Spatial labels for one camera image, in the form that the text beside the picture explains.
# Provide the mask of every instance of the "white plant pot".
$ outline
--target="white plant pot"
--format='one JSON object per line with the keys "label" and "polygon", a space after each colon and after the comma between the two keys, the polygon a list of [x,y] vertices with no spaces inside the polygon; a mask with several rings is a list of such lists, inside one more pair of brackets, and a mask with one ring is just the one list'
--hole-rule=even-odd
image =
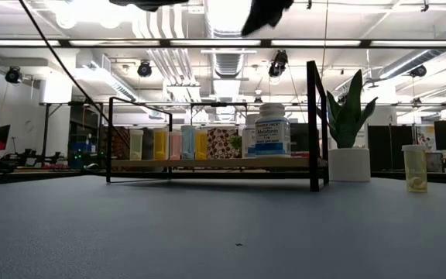
{"label": "white plant pot", "polygon": [[328,152],[331,181],[369,182],[371,161],[367,148],[339,148]]}

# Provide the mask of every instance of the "snake plant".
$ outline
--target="snake plant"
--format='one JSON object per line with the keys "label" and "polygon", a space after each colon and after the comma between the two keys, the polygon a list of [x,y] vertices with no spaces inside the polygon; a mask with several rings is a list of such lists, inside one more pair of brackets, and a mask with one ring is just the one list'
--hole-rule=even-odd
{"label": "snake plant", "polygon": [[360,70],[352,78],[344,104],[338,104],[335,97],[329,91],[327,92],[328,127],[331,136],[337,142],[338,148],[352,148],[354,146],[357,133],[375,110],[378,97],[371,100],[361,110],[361,92],[362,72]]}

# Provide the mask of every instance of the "desk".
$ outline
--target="desk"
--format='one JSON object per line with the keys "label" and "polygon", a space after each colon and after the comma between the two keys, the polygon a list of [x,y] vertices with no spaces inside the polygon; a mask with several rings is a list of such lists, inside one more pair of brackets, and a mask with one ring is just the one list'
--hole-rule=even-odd
{"label": "desk", "polygon": [[446,278],[446,184],[210,183],[0,185],[0,278]]}

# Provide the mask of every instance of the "wooden shelf board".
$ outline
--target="wooden shelf board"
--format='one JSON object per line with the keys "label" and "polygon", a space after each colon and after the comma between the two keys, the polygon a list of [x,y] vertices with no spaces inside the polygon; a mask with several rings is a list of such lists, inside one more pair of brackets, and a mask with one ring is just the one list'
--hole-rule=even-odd
{"label": "wooden shelf board", "polygon": [[[309,158],[113,160],[113,167],[309,167]],[[324,160],[320,167],[326,167]]]}

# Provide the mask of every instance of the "pink bottle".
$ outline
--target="pink bottle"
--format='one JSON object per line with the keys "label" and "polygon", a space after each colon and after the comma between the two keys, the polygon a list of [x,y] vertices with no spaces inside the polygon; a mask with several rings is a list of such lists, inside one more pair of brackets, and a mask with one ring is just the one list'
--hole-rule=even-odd
{"label": "pink bottle", "polygon": [[170,132],[170,160],[179,160],[182,153],[182,132]]}

